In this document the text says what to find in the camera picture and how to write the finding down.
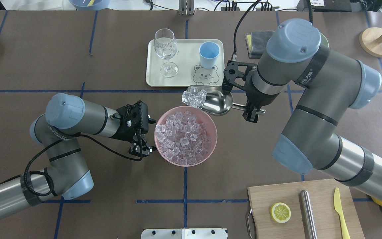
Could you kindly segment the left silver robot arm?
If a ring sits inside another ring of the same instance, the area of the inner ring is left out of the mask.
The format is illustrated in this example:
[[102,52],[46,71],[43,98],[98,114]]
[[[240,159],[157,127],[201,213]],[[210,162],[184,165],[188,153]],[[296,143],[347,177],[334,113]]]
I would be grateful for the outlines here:
[[142,101],[114,110],[78,96],[54,95],[45,113],[30,126],[31,138],[44,149],[28,162],[23,173],[0,183],[0,219],[55,196],[75,199],[94,187],[79,137],[95,143],[93,135],[129,142],[130,156],[122,157],[141,161],[155,149],[145,138],[154,123]]

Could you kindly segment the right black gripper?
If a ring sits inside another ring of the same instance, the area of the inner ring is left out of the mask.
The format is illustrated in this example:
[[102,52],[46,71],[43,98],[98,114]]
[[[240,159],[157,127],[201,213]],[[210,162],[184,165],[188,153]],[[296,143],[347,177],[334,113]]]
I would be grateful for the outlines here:
[[252,123],[257,123],[261,107],[271,103],[271,95],[264,94],[258,90],[246,90],[247,101],[243,118]]

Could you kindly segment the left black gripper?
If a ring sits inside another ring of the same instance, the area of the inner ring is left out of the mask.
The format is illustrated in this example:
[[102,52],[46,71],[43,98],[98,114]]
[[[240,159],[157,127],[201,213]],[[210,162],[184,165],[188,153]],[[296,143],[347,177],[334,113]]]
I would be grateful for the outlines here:
[[131,142],[129,154],[134,156],[149,156],[153,147],[148,143],[144,134],[137,133],[142,129],[143,105],[126,105],[110,114],[111,120],[118,124],[113,139]]

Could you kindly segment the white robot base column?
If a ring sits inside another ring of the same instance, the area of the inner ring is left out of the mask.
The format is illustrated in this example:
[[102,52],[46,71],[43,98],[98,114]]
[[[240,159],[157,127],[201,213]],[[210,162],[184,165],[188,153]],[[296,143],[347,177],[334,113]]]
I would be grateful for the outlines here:
[[228,239],[224,228],[145,229],[141,239]]

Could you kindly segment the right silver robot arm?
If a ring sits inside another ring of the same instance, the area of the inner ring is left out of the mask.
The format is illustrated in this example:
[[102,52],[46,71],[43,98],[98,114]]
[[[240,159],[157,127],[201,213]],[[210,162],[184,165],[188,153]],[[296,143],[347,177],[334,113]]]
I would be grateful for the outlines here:
[[305,89],[272,155],[288,169],[319,170],[382,201],[382,157],[335,134],[347,109],[360,109],[377,94],[380,73],[321,44],[307,20],[282,22],[245,82],[251,113],[268,105],[290,82]]

